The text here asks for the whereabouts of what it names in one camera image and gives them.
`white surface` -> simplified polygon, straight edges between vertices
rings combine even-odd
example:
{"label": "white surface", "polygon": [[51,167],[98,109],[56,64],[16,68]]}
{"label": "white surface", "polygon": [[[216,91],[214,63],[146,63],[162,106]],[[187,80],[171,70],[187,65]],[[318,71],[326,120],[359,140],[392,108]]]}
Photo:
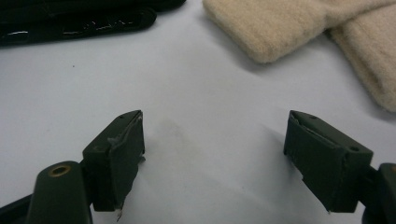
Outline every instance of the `white surface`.
{"label": "white surface", "polygon": [[375,168],[396,162],[395,114],[326,36],[255,64],[190,0],[145,32],[0,49],[0,206],[136,109],[147,161],[120,223],[361,223],[361,205],[329,215],[283,155],[291,109],[372,149]]}

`beige knitted fabric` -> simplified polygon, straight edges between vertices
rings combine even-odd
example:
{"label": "beige knitted fabric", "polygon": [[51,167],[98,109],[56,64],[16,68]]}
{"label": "beige knitted fabric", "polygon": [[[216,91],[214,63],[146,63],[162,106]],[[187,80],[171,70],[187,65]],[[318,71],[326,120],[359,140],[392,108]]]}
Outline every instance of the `beige knitted fabric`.
{"label": "beige knitted fabric", "polygon": [[332,37],[376,101],[396,112],[396,5],[360,15]]}
{"label": "beige knitted fabric", "polygon": [[208,16],[258,63],[290,53],[326,28],[396,0],[203,0]]}

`metal grommet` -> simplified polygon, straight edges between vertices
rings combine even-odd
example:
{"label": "metal grommet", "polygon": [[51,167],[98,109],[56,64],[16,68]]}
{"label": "metal grommet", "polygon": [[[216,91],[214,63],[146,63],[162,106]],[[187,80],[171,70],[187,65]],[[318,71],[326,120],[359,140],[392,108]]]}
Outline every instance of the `metal grommet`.
{"label": "metal grommet", "polygon": [[70,170],[69,165],[57,165],[49,171],[49,176],[58,177],[67,174]]}

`white table surface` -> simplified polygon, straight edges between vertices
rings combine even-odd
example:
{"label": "white table surface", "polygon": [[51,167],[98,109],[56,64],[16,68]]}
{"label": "white table surface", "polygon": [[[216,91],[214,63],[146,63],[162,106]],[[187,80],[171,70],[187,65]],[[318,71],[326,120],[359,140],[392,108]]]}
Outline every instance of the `white table surface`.
{"label": "white table surface", "polygon": [[283,155],[291,109],[373,150],[375,168],[396,162],[396,115],[328,37],[256,64],[190,0],[144,32],[0,49],[0,206],[136,109],[147,161],[120,224],[361,223],[361,204],[329,215]]}

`small hole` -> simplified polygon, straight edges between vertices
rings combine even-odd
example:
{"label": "small hole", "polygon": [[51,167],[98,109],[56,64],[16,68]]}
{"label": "small hole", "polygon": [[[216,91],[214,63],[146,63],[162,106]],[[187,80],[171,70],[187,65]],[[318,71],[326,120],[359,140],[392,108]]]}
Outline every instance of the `small hole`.
{"label": "small hole", "polygon": [[68,165],[59,165],[49,171],[49,176],[58,177],[61,175],[65,175],[70,171],[70,169],[71,167]]}
{"label": "small hole", "polygon": [[351,149],[352,151],[359,151],[359,148],[358,148],[358,147],[350,147],[350,149]]}

